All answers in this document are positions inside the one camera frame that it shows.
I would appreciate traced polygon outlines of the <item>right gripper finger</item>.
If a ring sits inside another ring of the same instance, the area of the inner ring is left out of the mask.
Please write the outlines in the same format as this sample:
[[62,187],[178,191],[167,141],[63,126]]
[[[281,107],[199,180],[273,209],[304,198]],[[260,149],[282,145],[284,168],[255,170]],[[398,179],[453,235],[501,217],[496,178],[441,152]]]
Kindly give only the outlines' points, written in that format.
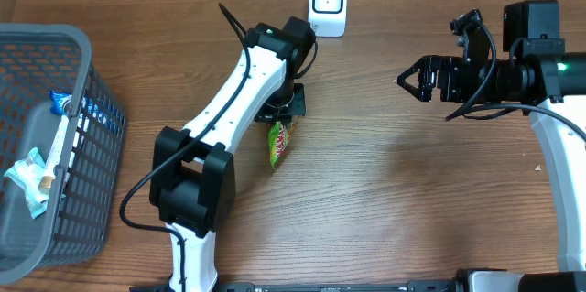
[[413,95],[420,102],[430,102],[432,87],[427,82],[419,82],[417,86],[408,83],[406,80],[397,80],[397,85]]
[[418,77],[425,76],[427,74],[427,65],[430,59],[430,55],[423,56],[418,59],[415,63],[413,63],[409,68],[407,68],[404,72],[402,72],[397,78],[397,82],[406,82],[407,78],[412,75],[417,75]]

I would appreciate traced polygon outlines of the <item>green Haribo candy bag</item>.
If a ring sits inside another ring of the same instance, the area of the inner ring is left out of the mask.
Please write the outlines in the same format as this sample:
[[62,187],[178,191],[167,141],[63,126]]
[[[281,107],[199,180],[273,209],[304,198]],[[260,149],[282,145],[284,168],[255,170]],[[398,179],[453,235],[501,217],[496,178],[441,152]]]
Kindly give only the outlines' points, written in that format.
[[270,125],[268,131],[269,163],[275,168],[277,161],[285,153],[295,129],[295,123],[276,121]]

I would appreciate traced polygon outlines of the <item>blue Oreo cookie pack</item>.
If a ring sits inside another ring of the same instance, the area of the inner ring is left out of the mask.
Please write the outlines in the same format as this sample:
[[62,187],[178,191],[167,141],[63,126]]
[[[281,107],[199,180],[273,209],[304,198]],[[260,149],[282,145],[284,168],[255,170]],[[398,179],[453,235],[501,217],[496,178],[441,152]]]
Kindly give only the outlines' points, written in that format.
[[[52,101],[50,111],[56,115],[66,115],[71,109],[72,94],[67,92],[49,91],[49,98]],[[118,133],[120,125],[114,120],[121,117],[120,112],[113,108],[109,103],[100,99],[95,103],[93,99],[83,97],[81,100],[81,111],[79,113],[79,125],[86,129],[89,126],[89,120],[86,117],[93,117],[99,123],[103,124],[109,131]]]

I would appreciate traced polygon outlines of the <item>white tube with gold cap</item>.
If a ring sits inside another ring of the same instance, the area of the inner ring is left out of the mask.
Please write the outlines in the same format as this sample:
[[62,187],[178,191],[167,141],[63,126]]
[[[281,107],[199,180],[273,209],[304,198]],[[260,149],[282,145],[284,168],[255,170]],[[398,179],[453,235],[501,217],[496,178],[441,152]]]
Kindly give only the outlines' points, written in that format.
[[38,185],[38,191],[46,196],[50,194],[50,189],[54,185],[54,180],[57,177],[56,173],[54,172],[54,168],[60,162],[61,152],[64,145],[69,120],[70,119],[67,115],[62,115],[60,117],[60,123],[55,134],[54,140],[52,142],[48,158],[46,160],[43,176]]

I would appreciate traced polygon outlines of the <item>light green wipes packet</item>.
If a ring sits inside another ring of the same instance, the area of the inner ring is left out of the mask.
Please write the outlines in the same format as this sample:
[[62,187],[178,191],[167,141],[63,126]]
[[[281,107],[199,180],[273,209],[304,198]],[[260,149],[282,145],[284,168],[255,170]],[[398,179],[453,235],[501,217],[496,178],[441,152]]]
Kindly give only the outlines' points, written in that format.
[[45,170],[45,161],[36,147],[32,148],[24,159],[16,161],[5,174],[24,191],[26,205],[32,219],[36,219],[47,210],[49,196],[38,187]]

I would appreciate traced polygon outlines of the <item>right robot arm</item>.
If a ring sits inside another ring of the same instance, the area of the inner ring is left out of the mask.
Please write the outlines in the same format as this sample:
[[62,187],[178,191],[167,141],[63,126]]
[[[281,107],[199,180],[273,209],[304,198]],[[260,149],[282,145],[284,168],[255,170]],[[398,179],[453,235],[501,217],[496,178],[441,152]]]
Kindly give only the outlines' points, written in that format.
[[585,55],[568,52],[557,0],[505,6],[503,50],[479,10],[451,20],[459,57],[427,55],[396,83],[421,102],[439,89],[448,115],[487,121],[519,111],[530,119],[548,171],[558,227],[558,269],[516,274],[463,268],[451,279],[410,281],[409,291],[582,291],[585,288]]

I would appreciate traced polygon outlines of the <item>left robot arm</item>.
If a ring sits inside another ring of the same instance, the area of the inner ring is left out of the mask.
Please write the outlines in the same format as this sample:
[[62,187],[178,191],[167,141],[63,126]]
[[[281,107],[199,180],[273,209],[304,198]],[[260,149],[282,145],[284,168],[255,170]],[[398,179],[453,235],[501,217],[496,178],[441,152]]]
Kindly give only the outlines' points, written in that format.
[[310,23],[291,17],[278,29],[260,23],[244,35],[237,66],[206,108],[155,141],[149,201],[172,242],[173,272],[164,291],[211,291],[218,227],[233,207],[233,155],[253,123],[290,124],[306,112],[298,82],[317,51]]

